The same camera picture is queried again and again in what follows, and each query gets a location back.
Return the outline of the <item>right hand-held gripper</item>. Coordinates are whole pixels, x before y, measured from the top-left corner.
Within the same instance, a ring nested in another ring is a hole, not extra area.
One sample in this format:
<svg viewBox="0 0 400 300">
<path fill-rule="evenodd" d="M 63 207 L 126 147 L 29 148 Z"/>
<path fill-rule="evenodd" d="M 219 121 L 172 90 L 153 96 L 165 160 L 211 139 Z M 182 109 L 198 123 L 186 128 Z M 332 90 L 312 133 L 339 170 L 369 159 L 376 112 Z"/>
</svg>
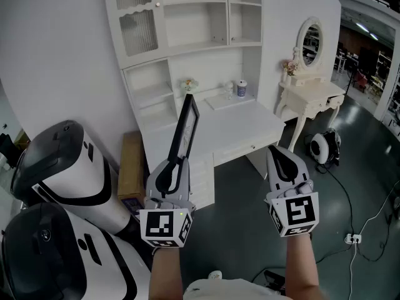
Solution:
<svg viewBox="0 0 400 300">
<path fill-rule="evenodd" d="M 265 202 L 281 237 L 310 233 L 319 223 L 319 197 L 306 163 L 290 150 L 270 145 L 267 177 L 272 192 Z"/>
</svg>

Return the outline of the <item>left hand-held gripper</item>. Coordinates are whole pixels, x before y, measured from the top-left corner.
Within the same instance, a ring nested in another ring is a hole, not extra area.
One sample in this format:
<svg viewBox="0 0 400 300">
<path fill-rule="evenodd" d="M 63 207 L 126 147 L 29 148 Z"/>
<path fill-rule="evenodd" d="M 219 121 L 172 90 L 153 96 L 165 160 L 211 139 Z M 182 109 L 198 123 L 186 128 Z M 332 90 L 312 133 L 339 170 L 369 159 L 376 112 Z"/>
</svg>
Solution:
<svg viewBox="0 0 400 300">
<path fill-rule="evenodd" d="M 173 181 L 173 172 L 178 170 Z M 154 248 L 184 247 L 193 223 L 196 206 L 189 199 L 190 167 L 188 158 L 181 164 L 163 160 L 146 183 L 145 208 L 139 211 L 141 238 Z"/>
</svg>

